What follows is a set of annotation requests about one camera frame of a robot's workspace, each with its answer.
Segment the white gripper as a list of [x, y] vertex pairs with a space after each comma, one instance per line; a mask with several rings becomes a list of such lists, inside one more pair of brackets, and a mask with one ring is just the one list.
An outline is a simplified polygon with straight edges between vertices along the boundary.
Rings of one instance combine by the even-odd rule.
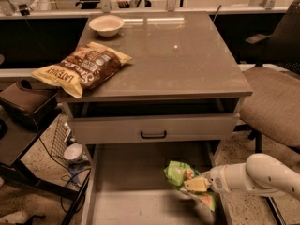
[[246, 171], [245, 163], [221, 165], [208, 172], [184, 182], [186, 190], [205, 192], [211, 188], [217, 193], [230, 193], [235, 190], [248, 191], [250, 178]]

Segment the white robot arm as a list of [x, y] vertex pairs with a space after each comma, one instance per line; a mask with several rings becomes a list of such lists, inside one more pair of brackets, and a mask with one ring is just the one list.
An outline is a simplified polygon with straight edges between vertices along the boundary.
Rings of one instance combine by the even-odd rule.
[[241, 190], [263, 197], [289, 194], [300, 200], [300, 174], [269, 155], [256, 153], [245, 163], [216, 166], [188, 179], [184, 188], [191, 192], [205, 192], [211, 188], [216, 193]]

